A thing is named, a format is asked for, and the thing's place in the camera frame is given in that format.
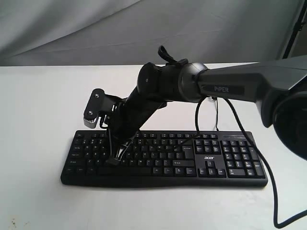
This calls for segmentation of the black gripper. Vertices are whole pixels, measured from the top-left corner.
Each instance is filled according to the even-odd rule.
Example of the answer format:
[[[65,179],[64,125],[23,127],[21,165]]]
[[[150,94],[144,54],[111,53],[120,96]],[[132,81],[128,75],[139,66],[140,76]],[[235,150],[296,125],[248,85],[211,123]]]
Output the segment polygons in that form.
[[[142,96],[130,96],[121,103],[111,116],[108,138],[107,165],[118,166],[128,150],[133,137],[144,123],[156,112],[166,107],[166,101],[149,100]]]

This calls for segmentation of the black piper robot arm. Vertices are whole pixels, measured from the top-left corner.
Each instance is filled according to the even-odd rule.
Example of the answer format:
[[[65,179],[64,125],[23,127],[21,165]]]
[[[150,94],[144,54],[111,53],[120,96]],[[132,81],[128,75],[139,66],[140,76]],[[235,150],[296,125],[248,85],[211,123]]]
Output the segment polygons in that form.
[[[256,104],[265,127],[282,143],[307,157],[306,56],[210,69],[186,59],[175,61],[161,46],[166,64],[145,64],[129,97],[120,101],[108,123],[108,164],[118,165],[141,126],[168,102],[201,103],[207,97]]]

